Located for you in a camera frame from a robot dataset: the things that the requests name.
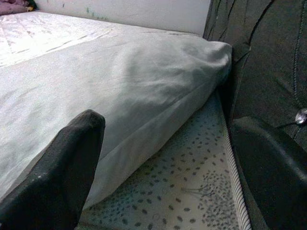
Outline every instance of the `wall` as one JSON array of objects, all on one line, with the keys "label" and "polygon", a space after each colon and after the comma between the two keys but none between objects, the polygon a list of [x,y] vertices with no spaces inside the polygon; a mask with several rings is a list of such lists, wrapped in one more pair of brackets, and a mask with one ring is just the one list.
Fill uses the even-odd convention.
[{"label": "wall", "polygon": [[203,35],[210,0],[35,0],[39,10]]}]

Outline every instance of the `pink fabric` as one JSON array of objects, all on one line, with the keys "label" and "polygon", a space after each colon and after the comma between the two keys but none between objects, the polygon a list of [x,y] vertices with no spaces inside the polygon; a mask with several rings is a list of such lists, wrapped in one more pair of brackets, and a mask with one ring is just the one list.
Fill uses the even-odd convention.
[{"label": "pink fabric", "polygon": [[26,0],[0,0],[0,15],[27,12]]}]

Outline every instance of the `bed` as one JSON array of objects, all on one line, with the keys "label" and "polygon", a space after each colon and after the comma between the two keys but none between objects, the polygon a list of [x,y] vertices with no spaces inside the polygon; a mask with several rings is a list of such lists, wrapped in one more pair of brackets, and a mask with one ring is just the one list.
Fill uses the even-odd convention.
[{"label": "bed", "polygon": [[106,128],[83,208],[97,204],[204,105],[231,67],[229,45],[194,34],[37,11],[0,23],[4,200],[56,134],[91,109]]},{"label": "bed", "polygon": [[0,16],[0,229],[305,229],[306,10],[212,0],[203,38],[217,42]]}]

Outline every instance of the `bed sheet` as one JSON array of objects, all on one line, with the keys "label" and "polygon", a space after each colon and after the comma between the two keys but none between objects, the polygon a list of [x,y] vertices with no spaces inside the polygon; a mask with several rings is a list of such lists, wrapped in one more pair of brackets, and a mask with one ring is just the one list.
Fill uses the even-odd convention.
[{"label": "bed sheet", "polygon": [[101,37],[166,32],[39,11],[2,15],[0,68]]},{"label": "bed sheet", "polygon": [[[64,23],[61,15],[46,17]],[[37,23],[47,28],[50,25],[44,18],[38,17]],[[27,24],[33,29],[27,31],[34,31],[35,25]],[[42,49],[29,46],[14,54],[17,60],[4,59],[7,65],[0,68],[0,198],[61,128],[80,112],[92,109],[105,117],[106,129],[84,208],[101,201],[156,153],[229,73],[228,44],[127,25],[112,30],[109,25],[108,35],[84,37],[91,40],[86,42],[77,39],[72,43],[79,44],[69,47],[63,44],[64,35],[71,38],[73,32],[56,29],[41,44]],[[33,37],[25,37],[32,46]],[[23,35],[14,38],[10,49],[23,50],[19,47]],[[54,39],[62,45],[57,46]]]},{"label": "bed sheet", "polygon": [[216,92],[76,230],[250,230],[238,181]]}]

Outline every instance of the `white pillow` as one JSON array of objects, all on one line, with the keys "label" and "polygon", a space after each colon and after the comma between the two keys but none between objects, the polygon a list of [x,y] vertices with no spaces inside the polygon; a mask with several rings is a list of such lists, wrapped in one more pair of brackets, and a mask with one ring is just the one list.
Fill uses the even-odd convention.
[{"label": "white pillow", "polygon": [[190,34],[101,38],[0,69],[0,197],[77,114],[106,119],[84,208],[111,194],[207,100],[231,47]]}]

